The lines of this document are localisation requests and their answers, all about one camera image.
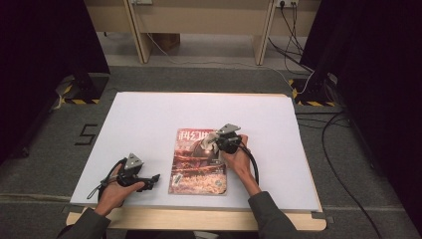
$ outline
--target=book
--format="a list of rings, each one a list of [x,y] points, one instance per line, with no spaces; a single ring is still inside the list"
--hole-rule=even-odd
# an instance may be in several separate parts
[[[168,193],[222,195],[227,189],[227,170],[211,143],[215,129],[180,128],[171,168]]]

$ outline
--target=black partition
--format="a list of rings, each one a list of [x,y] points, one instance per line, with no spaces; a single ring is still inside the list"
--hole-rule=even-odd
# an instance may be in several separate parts
[[[0,32],[1,163],[29,143],[63,78],[109,69],[83,0],[1,3]]]
[[[338,77],[337,88],[369,159],[422,234],[422,3],[360,2],[354,29],[340,49],[333,49],[328,43],[343,27],[338,19],[348,16],[351,4],[321,1],[303,64],[325,69],[322,78],[327,72]],[[333,61],[323,60],[327,54]]]

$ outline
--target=sleeve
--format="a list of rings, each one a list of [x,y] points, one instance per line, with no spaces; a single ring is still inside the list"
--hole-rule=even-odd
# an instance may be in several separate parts
[[[269,192],[260,192],[249,198],[248,202],[258,222],[260,238],[297,238],[295,225],[278,208]]]
[[[106,232],[109,223],[109,219],[88,208],[77,223],[69,231],[59,236],[59,239],[100,239]]]

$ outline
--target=white board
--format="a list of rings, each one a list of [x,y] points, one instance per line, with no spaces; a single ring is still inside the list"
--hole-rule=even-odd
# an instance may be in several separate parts
[[[178,128],[239,126],[260,173],[260,187],[280,209],[317,211],[314,181],[302,145],[292,99],[283,95],[118,93],[105,119],[71,203],[93,206],[87,199],[110,169],[132,152],[144,161],[139,173],[161,177],[152,190],[134,192],[125,206],[246,209],[249,195],[228,170],[226,195],[168,194]]]

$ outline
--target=person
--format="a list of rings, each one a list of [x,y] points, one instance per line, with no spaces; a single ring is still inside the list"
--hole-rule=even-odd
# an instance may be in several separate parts
[[[246,147],[248,137],[243,134],[241,137],[242,143]],[[295,225],[281,210],[279,210],[270,193],[262,191],[256,182],[251,173],[249,156],[240,148],[233,154],[223,151],[222,156],[225,158],[228,168],[231,168],[239,176],[250,195],[248,202],[258,223],[259,237],[265,239],[296,238],[298,236],[298,231]],[[120,167],[121,165],[115,169],[113,174],[116,174]],[[131,192],[136,191],[143,185],[143,182],[139,182],[129,187],[121,187],[116,181],[109,183],[105,188],[96,209],[92,210],[88,208],[77,223],[70,227],[69,230],[62,231],[63,233],[61,233],[58,238],[101,238],[110,224],[110,220],[107,219],[106,216],[109,215],[114,208],[120,207],[124,199],[127,198]]]

